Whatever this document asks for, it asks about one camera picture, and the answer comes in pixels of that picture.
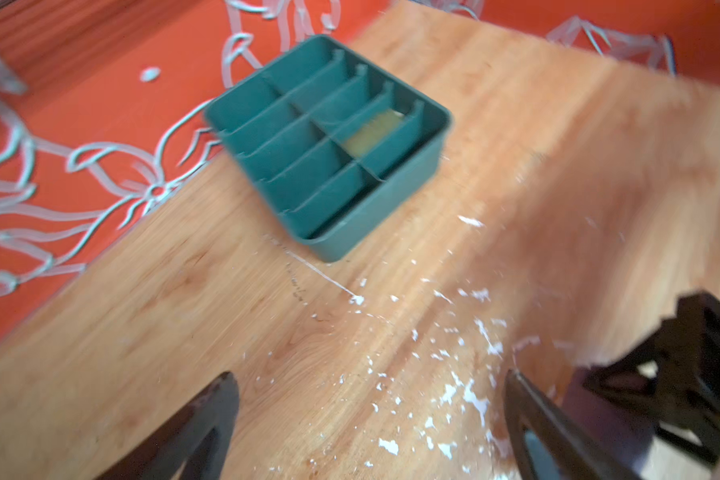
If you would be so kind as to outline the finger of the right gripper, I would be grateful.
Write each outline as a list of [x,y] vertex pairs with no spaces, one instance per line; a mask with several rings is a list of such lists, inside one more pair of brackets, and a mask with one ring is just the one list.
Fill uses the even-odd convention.
[[660,368],[666,352],[655,341],[643,341],[621,359],[593,369],[583,386],[591,393],[621,408],[662,408],[666,401],[659,388],[659,375],[643,375],[639,367],[653,363]]

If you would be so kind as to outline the purple striped sock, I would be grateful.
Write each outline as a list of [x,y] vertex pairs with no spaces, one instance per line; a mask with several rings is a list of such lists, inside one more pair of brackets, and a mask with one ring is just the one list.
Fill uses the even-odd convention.
[[621,464],[640,474],[646,466],[657,423],[623,409],[584,387],[592,368],[574,370],[562,411]]

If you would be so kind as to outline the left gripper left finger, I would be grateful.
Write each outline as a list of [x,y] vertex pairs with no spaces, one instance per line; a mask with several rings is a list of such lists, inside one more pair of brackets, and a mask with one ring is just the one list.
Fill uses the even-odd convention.
[[240,407],[234,375],[225,371],[100,479],[218,479]]

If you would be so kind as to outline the green compartment tray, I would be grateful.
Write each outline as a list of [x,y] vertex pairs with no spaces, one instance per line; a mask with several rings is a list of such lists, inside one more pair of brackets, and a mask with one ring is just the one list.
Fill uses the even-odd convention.
[[[352,157],[342,143],[379,113],[402,123]],[[318,35],[214,99],[205,118],[287,233],[340,260],[436,172],[449,110]]]

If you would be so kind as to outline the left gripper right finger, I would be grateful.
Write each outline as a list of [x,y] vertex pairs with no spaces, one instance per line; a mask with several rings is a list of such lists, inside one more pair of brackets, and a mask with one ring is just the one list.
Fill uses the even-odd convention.
[[517,370],[504,381],[504,417],[522,479],[637,479]]

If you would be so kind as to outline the green striped sock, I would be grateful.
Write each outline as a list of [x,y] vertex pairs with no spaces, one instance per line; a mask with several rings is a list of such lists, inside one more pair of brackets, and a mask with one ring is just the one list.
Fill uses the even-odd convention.
[[352,157],[362,157],[397,129],[404,118],[401,112],[387,109],[363,124],[342,146]]

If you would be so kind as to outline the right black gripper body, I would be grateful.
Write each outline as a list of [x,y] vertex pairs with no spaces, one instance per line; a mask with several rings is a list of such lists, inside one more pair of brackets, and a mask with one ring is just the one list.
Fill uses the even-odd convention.
[[697,443],[677,443],[712,466],[720,459],[720,300],[706,291],[680,297],[661,330],[661,421],[692,432]]

